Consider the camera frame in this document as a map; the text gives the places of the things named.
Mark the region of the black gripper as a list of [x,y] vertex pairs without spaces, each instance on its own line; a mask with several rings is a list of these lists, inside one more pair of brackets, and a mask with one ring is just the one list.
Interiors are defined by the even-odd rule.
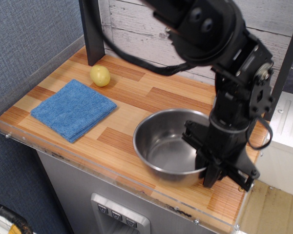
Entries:
[[207,125],[187,120],[182,139],[196,150],[195,169],[206,168],[203,186],[212,188],[228,176],[249,191],[260,175],[246,152],[250,123],[224,125],[209,119]]

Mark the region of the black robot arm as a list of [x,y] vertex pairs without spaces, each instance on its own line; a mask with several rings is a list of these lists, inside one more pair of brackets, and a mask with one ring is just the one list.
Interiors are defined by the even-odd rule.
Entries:
[[191,67],[210,66],[216,101],[209,125],[188,120],[183,139],[196,149],[203,185],[228,176],[249,190],[260,175],[246,153],[257,122],[272,110],[272,55],[245,26],[231,0],[147,0],[154,17],[168,27],[177,54]]

